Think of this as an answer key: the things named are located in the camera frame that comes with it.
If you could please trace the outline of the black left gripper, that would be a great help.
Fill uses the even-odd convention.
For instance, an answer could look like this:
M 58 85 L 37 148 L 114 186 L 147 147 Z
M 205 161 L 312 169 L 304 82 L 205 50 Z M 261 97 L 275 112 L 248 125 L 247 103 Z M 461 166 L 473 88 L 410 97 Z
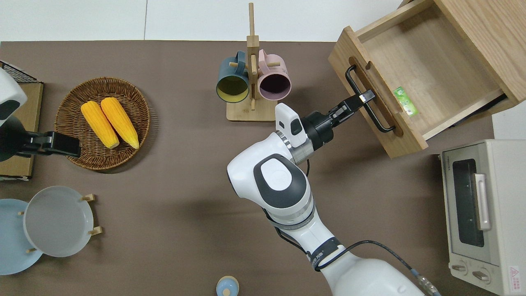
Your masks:
M 29 142 L 39 146 L 27 146 L 25 152 L 24 145 Z M 29 132 L 18 118 L 9 117 L 0 128 L 0 161 L 6 161 L 13 156 L 31 158 L 31 154 L 80 157 L 80 140 L 59 132 Z

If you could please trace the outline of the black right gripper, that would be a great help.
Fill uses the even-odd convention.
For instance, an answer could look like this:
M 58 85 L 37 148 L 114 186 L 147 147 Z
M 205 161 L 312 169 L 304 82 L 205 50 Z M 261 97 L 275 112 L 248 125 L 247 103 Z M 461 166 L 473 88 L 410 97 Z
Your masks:
M 361 107 L 375 98 L 374 92 L 367 90 L 362 94 L 344 99 L 329 111 L 328 116 L 314 111 L 308 116 L 302 117 L 301 124 L 304 126 L 305 133 L 310 139 L 313 148 L 321 148 L 321 146 L 332 141 L 334 138 L 332 127 L 336 127 L 348 120 Z

